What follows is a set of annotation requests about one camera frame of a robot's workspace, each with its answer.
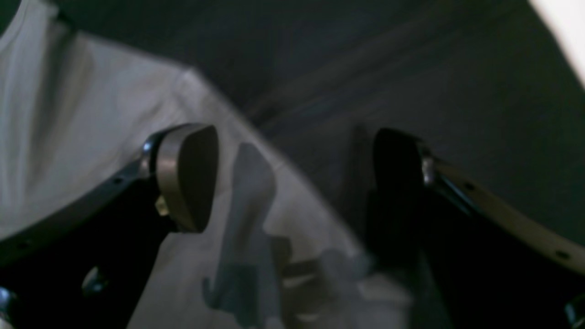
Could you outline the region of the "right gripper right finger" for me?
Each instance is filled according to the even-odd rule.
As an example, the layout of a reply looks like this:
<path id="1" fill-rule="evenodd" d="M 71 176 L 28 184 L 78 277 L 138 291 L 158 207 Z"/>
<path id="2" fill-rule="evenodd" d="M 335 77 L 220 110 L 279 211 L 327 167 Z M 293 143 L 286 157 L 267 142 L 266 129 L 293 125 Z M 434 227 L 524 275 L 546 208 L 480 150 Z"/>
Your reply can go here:
<path id="1" fill-rule="evenodd" d="M 584 240 L 516 210 L 420 139 L 372 143 L 378 214 L 367 240 L 386 264 L 422 252 L 457 329 L 582 329 Z"/>

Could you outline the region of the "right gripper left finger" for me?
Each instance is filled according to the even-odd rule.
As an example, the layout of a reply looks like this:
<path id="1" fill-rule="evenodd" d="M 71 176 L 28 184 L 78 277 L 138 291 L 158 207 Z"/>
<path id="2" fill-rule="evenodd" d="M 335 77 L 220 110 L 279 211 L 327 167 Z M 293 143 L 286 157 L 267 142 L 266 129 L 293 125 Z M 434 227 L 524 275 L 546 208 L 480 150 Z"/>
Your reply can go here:
<path id="1" fill-rule="evenodd" d="M 151 135 L 138 160 L 0 244 L 3 329 L 125 329 L 170 233 L 201 233 L 219 138 L 190 123 Z"/>

